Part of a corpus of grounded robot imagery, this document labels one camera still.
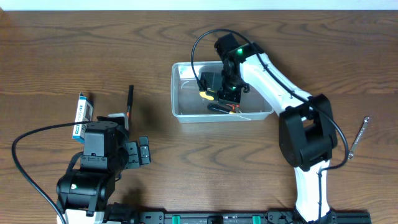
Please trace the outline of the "silver combination wrench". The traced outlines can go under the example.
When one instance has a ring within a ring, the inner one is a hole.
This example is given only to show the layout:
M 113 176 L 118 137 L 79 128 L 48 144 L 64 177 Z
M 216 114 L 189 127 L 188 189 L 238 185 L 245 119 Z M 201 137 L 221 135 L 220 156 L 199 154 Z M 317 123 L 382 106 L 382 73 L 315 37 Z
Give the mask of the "silver combination wrench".
M 356 138 L 354 140 L 354 143 L 351 146 L 351 149 L 350 149 L 350 151 L 348 153 L 348 159 L 349 160 L 352 160 L 354 158 L 355 150 L 358 148 L 359 142 L 361 141 L 361 139 L 362 139 L 362 137 L 364 135 L 364 132 L 365 132 L 365 130 L 366 130 L 368 124 L 369 124 L 369 120 L 370 120 L 369 116 L 364 117 L 363 124 L 362 124 L 362 126 L 361 126 L 361 128 L 360 128 L 360 130 L 358 132 L 358 135 L 356 136 Z

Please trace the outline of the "yellow black stubby screwdriver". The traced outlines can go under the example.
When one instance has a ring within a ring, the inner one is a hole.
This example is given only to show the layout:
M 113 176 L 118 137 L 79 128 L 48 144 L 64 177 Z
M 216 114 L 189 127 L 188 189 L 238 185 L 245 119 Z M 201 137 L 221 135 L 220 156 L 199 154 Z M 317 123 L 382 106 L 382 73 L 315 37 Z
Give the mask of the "yellow black stubby screwdriver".
M 200 96 L 206 100 L 214 101 L 215 93 L 212 91 L 201 91 Z

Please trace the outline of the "red handled cutting pliers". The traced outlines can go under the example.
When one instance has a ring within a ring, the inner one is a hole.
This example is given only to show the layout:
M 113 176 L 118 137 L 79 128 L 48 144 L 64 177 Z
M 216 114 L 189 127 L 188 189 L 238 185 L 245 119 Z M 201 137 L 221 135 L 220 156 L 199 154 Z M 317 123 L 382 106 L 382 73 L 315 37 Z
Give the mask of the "red handled cutting pliers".
M 229 109 L 229 114 L 242 113 L 240 105 L 226 104 L 226 106 Z

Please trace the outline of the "blue white screwdriver set box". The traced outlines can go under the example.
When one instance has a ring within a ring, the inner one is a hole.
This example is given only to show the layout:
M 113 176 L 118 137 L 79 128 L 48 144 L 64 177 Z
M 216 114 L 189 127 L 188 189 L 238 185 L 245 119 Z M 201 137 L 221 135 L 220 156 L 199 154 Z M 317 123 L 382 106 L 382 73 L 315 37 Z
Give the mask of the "blue white screwdriver set box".
M 76 109 L 75 122 L 91 121 L 93 116 L 93 105 L 91 101 L 80 92 Z M 85 141 L 85 131 L 87 124 L 76 124 L 73 127 L 72 138 L 83 144 Z

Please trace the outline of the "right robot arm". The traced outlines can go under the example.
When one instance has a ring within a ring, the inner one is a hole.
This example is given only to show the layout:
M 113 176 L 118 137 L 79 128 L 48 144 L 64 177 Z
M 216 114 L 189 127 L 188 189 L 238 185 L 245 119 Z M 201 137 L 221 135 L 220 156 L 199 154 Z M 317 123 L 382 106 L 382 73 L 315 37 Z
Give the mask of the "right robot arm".
M 325 176 L 339 131 L 329 99 L 293 84 L 255 42 L 240 44 L 239 33 L 225 33 L 214 44 L 223 69 L 218 75 L 197 76 L 200 96 L 238 105 L 241 94 L 254 88 L 279 117 L 279 147 L 295 172 L 295 211 L 303 223 L 326 222 L 330 207 Z

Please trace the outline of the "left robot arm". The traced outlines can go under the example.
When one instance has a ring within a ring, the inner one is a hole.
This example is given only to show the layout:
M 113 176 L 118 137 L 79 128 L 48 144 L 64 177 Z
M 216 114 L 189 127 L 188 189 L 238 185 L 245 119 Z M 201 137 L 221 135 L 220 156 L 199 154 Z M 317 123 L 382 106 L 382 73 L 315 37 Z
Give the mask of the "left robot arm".
M 58 222 L 139 223 L 132 208 L 108 200 L 124 170 L 150 162 L 148 137 L 130 141 L 125 126 L 114 120 L 88 123 L 83 151 L 72 157 L 57 183 Z

